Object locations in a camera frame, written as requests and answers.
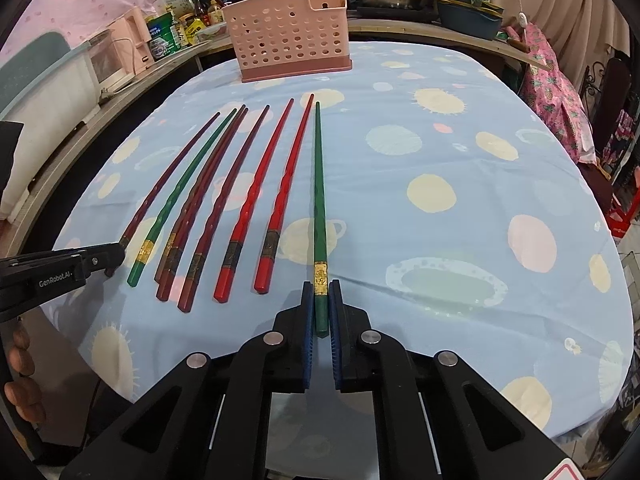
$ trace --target tablecloth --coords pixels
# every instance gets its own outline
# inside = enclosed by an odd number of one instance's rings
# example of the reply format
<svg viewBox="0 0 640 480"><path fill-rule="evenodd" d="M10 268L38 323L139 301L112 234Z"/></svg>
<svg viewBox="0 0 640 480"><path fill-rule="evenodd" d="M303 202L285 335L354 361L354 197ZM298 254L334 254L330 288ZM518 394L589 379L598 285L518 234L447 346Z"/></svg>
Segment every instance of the tablecloth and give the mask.
<svg viewBox="0 0 640 480"><path fill-rule="evenodd" d="M78 201L57 248L119 240L191 136L220 110L250 108L198 214L167 303L153 281L174 208L136 288L126 283L146 232L193 155L149 209L111 279L43 306L116 391L136 400L193 351L220 356L270 329L311 278L313 128L294 176L271 291L252 290L258 254L309 92L322 106L330 278L375 329L407 349L457 352L548 436L610 407L632 354L632 314L615 244L593 194L524 102L471 58L434 46L351 43L353 69L242 84L235 60L177 89L116 150ZM289 98L230 301L212 300L258 161ZM179 285L212 200L265 104L207 258L193 311ZM198 142L199 147L207 136ZM182 200L188 190L183 192ZM274 396L267 466L320 478L377 474L369 394L334 390L329 339L310 390Z"/></svg>

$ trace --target silver screw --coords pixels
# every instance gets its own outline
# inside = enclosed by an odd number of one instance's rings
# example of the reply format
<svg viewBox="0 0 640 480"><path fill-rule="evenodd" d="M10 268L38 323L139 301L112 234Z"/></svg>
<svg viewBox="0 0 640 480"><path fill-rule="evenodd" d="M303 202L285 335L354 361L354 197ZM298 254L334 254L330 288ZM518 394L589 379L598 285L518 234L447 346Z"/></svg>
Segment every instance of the silver screw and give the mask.
<svg viewBox="0 0 640 480"><path fill-rule="evenodd" d="M262 340L267 343L267 345L275 346L284 341L284 336L280 332L267 332Z"/></svg>
<svg viewBox="0 0 640 480"><path fill-rule="evenodd" d="M455 366L458 364L458 356L449 350L445 350L438 354L438 361L444 366Z"/></svg>
<svg viewBox="0 0 640 480"><path fill-rule="evenodd" d="M189 368L202 368L205 364L207 364L207 356L204 354L191 354L187 357Z"/></svg>
<svg viewBox="0 0 640 480"><path fill-rule="evenodd" d="M362 334L360 334L360 339L362 339L365 343L370 345L375 345L379 343L382 339L380 332L376 332L375 330L365 330Z"/></svg>

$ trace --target wooden countertop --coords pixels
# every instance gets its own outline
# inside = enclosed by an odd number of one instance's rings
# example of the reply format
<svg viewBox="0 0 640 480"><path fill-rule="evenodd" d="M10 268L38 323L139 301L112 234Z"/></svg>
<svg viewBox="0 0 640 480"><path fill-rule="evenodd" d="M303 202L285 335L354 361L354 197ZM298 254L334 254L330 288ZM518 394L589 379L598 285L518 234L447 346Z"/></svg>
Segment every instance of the wooden countertop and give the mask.
<svg viewBox="0 0 640 480"><path fill-rule="evenodd" d="M473 38L437 25L399 22L396 20L364 20L360 18L350 19L348 23L350 32L364 32L371 35L381 34L384 36L397 36L398 38L412 36L412 39L421 37L424 38L424 43L427 44L467 46L508 59L529 63L546 70L545 65L540 64L531 56L506 43ZM227 36L181 51L166 60L157 62L145 72L142 78L134 79L134 81L137 81L135 84L126 87L121 93L104 104L100 108L100 112L87 125L70 136L59 147L57 154L46 162L14 223L0 226L0 258L14 256L20 252L33 223L47 203L53 190L56 189L69 168L78 160L84 150L111 121L118 117L127 107L135 103L153 85L167 77L184 63L194 57L207 56L230 48L233 48L233 46L231 39Z"/></svg>

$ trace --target red chopstick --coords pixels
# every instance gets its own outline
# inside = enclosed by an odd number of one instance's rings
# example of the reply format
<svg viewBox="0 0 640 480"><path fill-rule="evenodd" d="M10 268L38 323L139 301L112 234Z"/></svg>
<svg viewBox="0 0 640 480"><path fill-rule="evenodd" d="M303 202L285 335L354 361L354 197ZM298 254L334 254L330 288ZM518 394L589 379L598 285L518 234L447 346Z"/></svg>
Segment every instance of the red chopstick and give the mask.
<svg viewBox="0 0 640 480"><path fill-rule="evenodd" d="M264 110L260 114L260 117L257 121L255 121L254 127L246 138L238 156L236 156L236 160L234 161L231 169L229 170L228 175L220 189L220 195L216 199L216 203L213 205L213 209L209 218L207 218L207 224L204 228L204 232L198 240L198 245L196 246L196 250L193 254L193 258L191 259L191 264L189 265L189 271L187 272L187 277L184 280L184 285L182 286L182 292L180 294L180 300L178 301L178 308L183 312L190 312L191 306L193 305L193 298L196 294L196 289L198 288L198 283L200 282L200 275L202 274L202 269L204 267L205 260L207 259L207 253L209 253L209 249L211 247L211 241L213 240L213 235L218 228L218 223L220 222L220 217L222 216L222 211L224 210L226 199L231 193L231 189L236 181L236 177L240 171L240 167L246 158L246 154L251 147L252 142L254 142L255 136L260 129L262 121L264 120L265 115L269 111L269 105L264 107Z"/></svg>
<svg viewBox="0 0 640 480"><path fill-rule="evenodd" d="M273 213L269 219L267 225L267 234L264 237L264 245L262 246L262 253L260 254L260 260L258 261L258 270L255 273L254 289L259 294L266 294L269 291L271 285L271 275L273 274L273 264L276 259L276 251L278 249L278 241L280 240L280 231L282 230L282 223L284 222L284 212L287 208L287 201L289 200L289 191L291 190L291 183L293 182L293 174L296 171L296 164L298 163L298 155L300 154L300 147L302 146L302 138L305 135L306 123L309 118L309 112L311 111L311 105L314 102L314 95L309 96L309 101L306 104L305 113L302 115L296 138L293 140L291 151L289 152L289 158L287 159L287 165L284 169L284 176L280 181L280 190L276 196L276 201L273 204Z"/></svg>
<svg viewBox="0 0 640 480"><path fill-rule="evenodd" d="M156 184L152 187L151 191L146 196L144 202L140 205L135 215L133 215L131 222L129 222L129 225L127 226L126 229L124 229L124 232L120 237L120 245L123 246L125 249L129 245L129 242L131 241L131 238L133 237L133 235L136 233L136 229L140 225L140 222L142 222L142 219L145 217L145 214L148 211L149 207L151 206L153 201L156 199L156 196L158 196L158 193L160 193L160 190L162 189L164 184L167 183L167 181L169 180L169 177L175 171L175 168L178 167L178 165L182 162L182 160L187 155L187 153L189 153L191 148L194 147L195 143L198 142L200 137L203 136L204 132L206 132L209 129L209 127L213 124L213 122L219 116L220 116L220 112L217 112L215 115L213 115L213 117L210 118L209 121L207 121L207 123L203 127L201 127L201 129L193 136L193 138L187 143L187 145L182 149L182 151L178 153L178 156L174 158L174 161L171 164L169 164L166 170L164 170L164 173L158 179ZM113 276L114 270L115 269L105 269L104 273L107 276Z"/></svg>
<svg viewBox="0 0 640 480"><path fill-rule="evenodd" d="M258 200L260 194L260 188L264 182L264 177L269 169L273 152L276 149L276 144L280 139L280 134L284 128L284 124L289 117L289 112L293 106L293 99L289 100L287 107L284 109L280 120L273 131L271 140L269 141L267 148L264 150L258 169L255 171L254 181L246 194L246 200L242 204L242 209L238 215L238 222L234 231L231 233L229 245L226 248L225 259L222 261L222 268L218 275L218 282L216 283L216 290L213 293L213 298L220 303L226 303L229 300L229 294L231 293L231 286L234 282L234 276L236 274L236 267L240 260L240 251L242 251L242 244L246 238L246 233L249 230L249 224L251 217L254 214L255 203Z"/></svg>
<svg viewBox="0 0 640 480"><path fill-rule="evenodd" d="M244 108L245 106L242 105L242 107L240 107L240 109L236 112L236 116L232 119L232 121L229 123L229 125L226 128L226 132L232 130L232 125L234 124L234 121L240 117ZM174 245L175 235L178 233L178 230L182 225L182 221L184 220L185 216L189 211L189 208L193 201L193 197L196 195L197 190L202 189L203 186L204 186L204 189L207 189L210 186L210 180L208 184L205 184L204 181L206 180L207 175L209 174L210 168L212 167L213 164L215 164L215 161L217 160L217 152L220 150L218 146L222 146L223 139L224 137L220 139L220 142L217 143L217 145L213 148L212 152L210 153L209 158L207 159L204 166L202 167L202 170L200 171L200 174L198 175L198 178L195 184L191 187L191 191L189 192L189 196L187 197L187 200L185 200L184 205L182 206L180 215L178 216L177 220L174 223L174 226L171 229L171 233L169 234L169 237L167 238L166 244L164 246L164 250L162 251L162 257L160 258L160 262L158 263L158 268L156 269L156 275L154 276L154 280L156 281L156 283L160 283L160 279L162 278L162 270L165 268L166 260L169 256L169 251L171 250L171 247Z"/></svg>
<svg viewBox="0 0 640 480"><path fill-rule="evenodd" d="M180 223L180 227L175 234L172 247L169 250L167 259L164 263L164 268L162 269L160 277L160 284L158 285L158 291L156 292L156 298L160 301L167 301L169 299L169 294L171 293L171 287L174 284L175 273L178 270L182 252L184 251L187 238L189 237L189 232L191 231L191 226L198 214L204 195L206 194L207 189L209 189L213 176L225 155L226 149L238 131L238 128L248 111L249 109L246 107L244 107L244 109L241 108L241 111L238 112L234 121L227 127L223 137L214 148L215 153L211 153L211 156L209 157L210 161L207 161L207 174L200 187L196 190L195 195L188 206L188 211Z"/></svg>

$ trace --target pink spot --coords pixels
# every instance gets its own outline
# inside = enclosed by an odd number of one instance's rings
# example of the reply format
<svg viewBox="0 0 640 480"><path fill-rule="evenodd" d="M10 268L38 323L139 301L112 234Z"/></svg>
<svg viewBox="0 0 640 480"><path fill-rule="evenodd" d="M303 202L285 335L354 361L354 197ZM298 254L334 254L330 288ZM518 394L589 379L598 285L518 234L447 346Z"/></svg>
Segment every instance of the pink spot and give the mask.
<svg viewBox="0 0 640 480"><path fill-rule="evenodd" d="M433 127L436 129L437 132L440 132L441 134L452 134L453 130L447 126L446 124L441 124L441 123L433 123Z"/></svg>
<svg viewBox="0 0 640 480"><path fill-rule="evenodd" d="M171 292L169 292L169 301L175 301L175 303L178 303L183 285L184 276L176 276L174 278L174 284L171 286Z"/></svg>

